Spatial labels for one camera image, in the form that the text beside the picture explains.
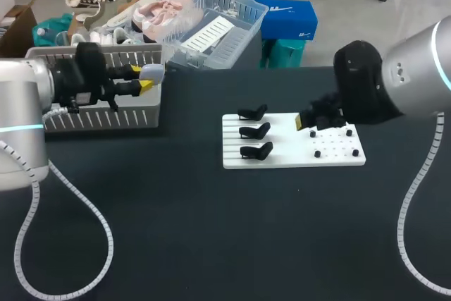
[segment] black table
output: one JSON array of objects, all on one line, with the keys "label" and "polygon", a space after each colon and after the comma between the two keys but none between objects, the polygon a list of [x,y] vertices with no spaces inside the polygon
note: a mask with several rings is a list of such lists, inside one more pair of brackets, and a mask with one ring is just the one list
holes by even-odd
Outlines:
[{"label": "black table", "polygon": [[[223,168],[223,114],[263,103],[297,111],[334,86],[331,68],[169,73],[156,130],[50,142],[51,159],[98,206],[115,239],[110,271],[82,300],[444,300],[410,276],[396,244],[401,202],[434,119],[360,126],[361,167]],[[445,128],[406,225],[414,264],[448,287],[450,143]],[[2,300],[32,299],[13,269],[30,195],[0,194]],[[105,256],[98,221],[50,175],[23,248],[31,284],[72,292]]]}]

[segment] white cable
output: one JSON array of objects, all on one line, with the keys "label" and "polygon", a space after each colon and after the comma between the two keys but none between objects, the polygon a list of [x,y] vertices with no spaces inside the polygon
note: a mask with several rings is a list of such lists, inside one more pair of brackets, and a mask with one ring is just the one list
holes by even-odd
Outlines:
[{"label": "white cable", "polygon": [[435,155],[438,152],[438,148],[440,146],[440,141],[442,140],[444,125],[445,125],[445,114],[439,113],[437,115],[437,126],[435,128],[435,135],[434,135],[434,140],[432,142],[431,149],[429,150],[428,156],[426,157],[426,160],[425,160],[423,166],[421,167],[421,169],[418,172],[418,174],[416,175],[414,181],[410,185],[410,188],[407,191],[404,201],[402,202],[400,217],[397,220],[397,246],[398,246],[398,249],[400,250],[402,261],[406,265],[407,269],[409,269],[410,273],[412,273],[412,275],[418,281],[423,283],[426,287],[436,291],[437,293],[449,296],[449,295],[451,295],[451,289],[440,287],[439,285],[436,285],[436,284],[430,282],[427,278],[422,276],[419,271],[416,270],[414,265],[411,263],[409,256],[407,255],[406,246],[404,243],[404,225],[406,222],[407,210],[409,208],[410,202],[412,201],[412,198],[413,198],[416,190],[418,190],[418,187],[420,186],[424,177],[428,173],[428,170],[434,161]]},{"label": "white cable", "polygon": [[[44,114],[42,117],[43,121],[45,122],[46,119],[50,118],[51,116],[58,116],[60,114],[67,114],[67,109],[55,109],[53,111],[50,111],[49,113]],[[7,152],[11,158],[13,158],[19,166],[28,174],[31,181],[31,187],[32,187],[32,201],[30,209],[28,210],[27,216],[25,217],[25,220],[23,221],[22,226],[20,227],[19,234],[17,235],[16,239],[16,246],[14,247],[14,268],[16,269],[16,275],[19,279],[20,284],[24,289],[29,292],[29,294],[33,295],[34,297],[37,297],[41,300],[71,300],[75,297],[80,297],[81,295],[89,292],[91,289],[93,289],[105,276],[106,272],[110,268],[111,261],[113,260],[113,234],[111,233],[111,230],[108,226],[108,223],[106,222],[105,218],[101,215],[100,211],[74,186],[72,185],[69,180],[61,174],[61,172],[53,165],[51,161],[49,161],[49,168],[52,172],[61,180],[61,182],[66,185],[69,190],[74,193],[80,200],[82,200],[86,206],[88,206],[89,209],[92,210],[92,212],[96,215],[96,217],[101,222],[102,226],[104,227],[106,237],[108,239],[108,254],[106,256],[106,261],[104,264],[104,267],[101,269],[99,275],[88,285],[85,287],[65,295],[48,295],[39,292],[38,290],[34,289],[27,281],[25,274],[22,270],[22,263],[21,263],[21,252],[22,252],[22,244],[23,239],[25,238],[25,234],[27,233],[28,228],[30,227],[30,224],[33,220],[33,217],[35,216],[35,213],[37,211],[37,206],[39,204],[39,182],[35,178],[35,171],[33,168],[31,168],[25,159],[23,159],[11,146],[7,145],[4,141],[0,140],[0,148],[3,149],[3,151]]]}]

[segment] gray plastic basket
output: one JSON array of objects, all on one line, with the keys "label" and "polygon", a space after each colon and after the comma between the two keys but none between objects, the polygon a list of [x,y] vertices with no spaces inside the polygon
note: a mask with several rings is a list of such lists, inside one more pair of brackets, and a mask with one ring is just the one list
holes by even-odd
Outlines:
[{"label": "gray plastic basket", "polygon": [[[48,65],[56,59],[73,58],[76,47],[35,47],[28,50],[26,58],[41,58]],[[108,66],[127,64],[143,66],[161,63],[161,45],[102,46]],[[116,97],[119,111],[113,112],[106,102],[81,107],[80,114],[68,114],[49,119],[45,128],[48,133],[64,133],[88,130],[121,130],[130,128],[158,127],[161,85],[155,86],[140,97]]]}]

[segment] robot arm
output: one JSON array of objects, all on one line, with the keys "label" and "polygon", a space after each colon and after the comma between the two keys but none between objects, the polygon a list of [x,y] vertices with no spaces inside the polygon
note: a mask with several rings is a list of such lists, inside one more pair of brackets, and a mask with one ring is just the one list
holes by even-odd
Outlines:
[{"label": "robot arm", "polygon": [[[102,100],[117,110],[116,95],[137,97],[161,82],[163,75],[162,65],[107,68],[100,48],[90,43],[80,43],[73,59],[57,59],[52,67],[41,59],[0,60],[0,140],[27,160],[41,181],[49,171],[42,114],[52,104],[78,113],[80,106]],[[22,168],[0,152],[0,191],[29,184]]]},{"label": "robot arm", "polygon": [[451,108],[451,16],[394,46],[384,59],[367,42],[335,54],[338,86],[300,112],[298,130],[377,124],[398,116],[424,117]]}]

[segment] pink shoe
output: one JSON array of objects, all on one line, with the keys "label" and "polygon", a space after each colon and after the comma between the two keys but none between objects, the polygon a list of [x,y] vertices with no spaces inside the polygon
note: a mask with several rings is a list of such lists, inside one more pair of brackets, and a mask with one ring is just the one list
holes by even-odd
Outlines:
[{"label": "pink shoe", "polygon": [[156,37],[164,33],[168,24],[177,16],[177,14],[177,10],[166,8],[152,19],[143,21],[142,33],[144,35],[144,42],[156,42]]},{"label": "pink shoe", "polygon": [[142,32],[142,23],[151,20],[164,9],[180,11],[188,6],[194,6],[192,0],[158,0],[146,6],[137,8],[133,13],[132,28],[136,32]]}]

